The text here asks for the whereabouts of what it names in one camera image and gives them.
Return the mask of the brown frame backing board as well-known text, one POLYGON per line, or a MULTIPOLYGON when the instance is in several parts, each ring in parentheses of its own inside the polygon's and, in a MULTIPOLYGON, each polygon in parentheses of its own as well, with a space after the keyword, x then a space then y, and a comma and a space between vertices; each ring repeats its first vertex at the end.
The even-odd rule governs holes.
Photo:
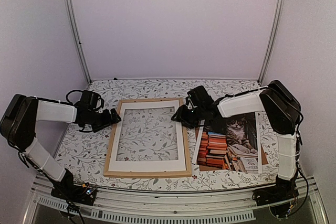
POLYGON ((233 170, 242 173, 260 174, 268 164, 263 148, 258 144, 256 153, 245 153, 229 145, 226 135, 199 127, 195 130, 196 145, 192 164, 200 171, 233 170))

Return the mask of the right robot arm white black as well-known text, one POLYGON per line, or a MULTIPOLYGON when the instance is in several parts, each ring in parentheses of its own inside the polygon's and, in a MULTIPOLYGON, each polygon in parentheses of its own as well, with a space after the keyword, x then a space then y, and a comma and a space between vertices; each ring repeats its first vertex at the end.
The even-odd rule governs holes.
POLYGON ((269 189, 256 190, 255 195, 272 196, 276 201, 297 195, 296 179, 300 172, 299 156, 302 145, 299 126, 303 121, 301 105, 279 81, 269 85, 227 94, 213 100, 203 86, 187 93, 186 103, 172 116, 172 121, 184 127, 195 128, 200 121, 218 126, 221 118, 264 111, 278 141, 279 167, 276 184, 269 189))

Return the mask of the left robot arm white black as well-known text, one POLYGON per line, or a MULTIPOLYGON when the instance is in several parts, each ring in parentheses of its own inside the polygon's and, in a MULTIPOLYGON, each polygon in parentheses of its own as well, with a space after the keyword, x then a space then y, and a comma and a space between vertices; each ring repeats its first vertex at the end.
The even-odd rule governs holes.
POLYGON ((25 166, 32 166, 46 176, 67 200, 91 193, 88 183, 75 185, 73 174, 40 144, 35 133, 38 121, 77 124, 82 133, 88 125, 96 133, 121 121, 116 110, 105 109, 101 95, 88 90, 81 92, 76 103, 16 94, 1 119, 1 135, 18 151, 25 166))

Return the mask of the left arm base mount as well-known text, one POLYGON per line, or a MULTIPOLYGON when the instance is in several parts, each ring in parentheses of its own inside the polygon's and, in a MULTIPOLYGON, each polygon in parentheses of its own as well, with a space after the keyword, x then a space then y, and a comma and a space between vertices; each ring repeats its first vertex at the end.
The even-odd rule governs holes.
POLYGON ((61 182, 51 181, 53 189, 51 195, 73 203, 92 206, 97 195, 97 188, 89 183, 75 185, 72 180, 61 182))

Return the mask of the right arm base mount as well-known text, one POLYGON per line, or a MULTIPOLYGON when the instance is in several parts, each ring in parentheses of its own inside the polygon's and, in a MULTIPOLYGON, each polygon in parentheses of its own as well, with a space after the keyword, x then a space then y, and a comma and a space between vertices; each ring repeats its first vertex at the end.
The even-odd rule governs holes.
POLYGON ((263 206, 298 196, 299 193, 294 180, 283 180, 277 177, 275 185, 254 190, 252 199, 257 206, 263 206))

